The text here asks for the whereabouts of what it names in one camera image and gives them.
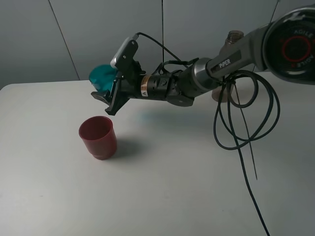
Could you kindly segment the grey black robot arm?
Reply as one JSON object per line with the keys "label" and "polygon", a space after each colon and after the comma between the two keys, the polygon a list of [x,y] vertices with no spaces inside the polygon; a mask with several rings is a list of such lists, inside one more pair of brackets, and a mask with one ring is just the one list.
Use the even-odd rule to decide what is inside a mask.
{"label": "grey black robot arm", "polygon": [[95,68],[89,76],[92,97],[107,104],[113,116],[130,99],[167,101],[189,107],[194,99],[220,87],[249,64],[269,70],[288,82],[315,82],[315,7],[294,9],[228,46],[213,59],[174,59],[185,70],[168,72],[161,63],[148,75],[134,60],[138,35],[127,38],[109,65]]}

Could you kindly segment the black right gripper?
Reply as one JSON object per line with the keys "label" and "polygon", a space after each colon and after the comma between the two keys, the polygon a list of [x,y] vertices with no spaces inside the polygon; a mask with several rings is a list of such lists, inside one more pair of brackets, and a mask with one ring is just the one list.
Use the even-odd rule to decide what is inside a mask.
{"label": "black right gripper", "polygon": [[118,73],[110,91],[99,92],[93,91],[91,96],[108,105],[105,109],[106,113],[114,116],[130,99],[139,98],[140,81],[142,74],[132,74],[130,78],[123,77],[122,73]]}

